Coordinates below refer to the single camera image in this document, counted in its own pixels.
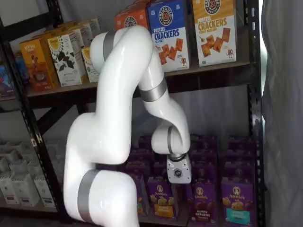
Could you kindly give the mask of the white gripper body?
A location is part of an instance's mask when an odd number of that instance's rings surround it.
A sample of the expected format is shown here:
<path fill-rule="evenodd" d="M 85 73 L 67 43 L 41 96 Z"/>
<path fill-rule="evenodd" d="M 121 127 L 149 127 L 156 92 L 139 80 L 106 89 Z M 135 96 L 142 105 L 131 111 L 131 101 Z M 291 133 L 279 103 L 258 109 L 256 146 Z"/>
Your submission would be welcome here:
<path fill-rule="evenodd" d="M 167 175 L 172 184 L 189 184 L 191 182 L 191 162 L 188 154 L 167 156 Z"/>

